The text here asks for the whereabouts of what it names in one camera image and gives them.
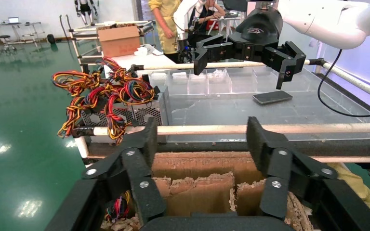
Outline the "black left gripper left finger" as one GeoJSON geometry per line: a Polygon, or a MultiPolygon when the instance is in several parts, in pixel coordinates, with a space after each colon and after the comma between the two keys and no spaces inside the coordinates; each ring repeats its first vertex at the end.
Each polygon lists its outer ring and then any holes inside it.
{"type": "Polygon", "coordinates": [[[103,204],[131,191],[142,225],[163,216],[166,211],[151,171],[158,147],[157,128],[157,120],[150,117],[143,130],[125,135],[111,155],[82,174],[84,180],[97,181],[96,189],[103,204]]]}

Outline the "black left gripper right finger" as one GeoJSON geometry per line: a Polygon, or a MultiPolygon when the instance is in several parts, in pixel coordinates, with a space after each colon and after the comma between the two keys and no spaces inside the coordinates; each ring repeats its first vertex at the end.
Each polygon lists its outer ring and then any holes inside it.
{"type": "Polygon", "coordinates": [[[293,181],[299,193],[305,193],[313,180],[336,179],[336,170],[299,152],[284,134],[268,131],[258,119],[247,121],[248,150],[256,168],[265,176],[260,211],[264,216],[284,220],[287,213],[289,184],[293,181]]]}

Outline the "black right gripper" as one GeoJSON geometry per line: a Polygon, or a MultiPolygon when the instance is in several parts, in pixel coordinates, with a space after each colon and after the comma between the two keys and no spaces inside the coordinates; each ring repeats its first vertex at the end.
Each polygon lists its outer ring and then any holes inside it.
{"type": "Polygon", "coordinates": [[[280,12],[269,6],[256,8],[241,22],[224,42],[222,35],[212,36],[196,43],[194,74],[199,75],[209,62],[229,58],[260,62],[278,72],[276,89],[291,82],[303,69],[306,55],[292,41],[278,47],[283,27],[280,12]]]}

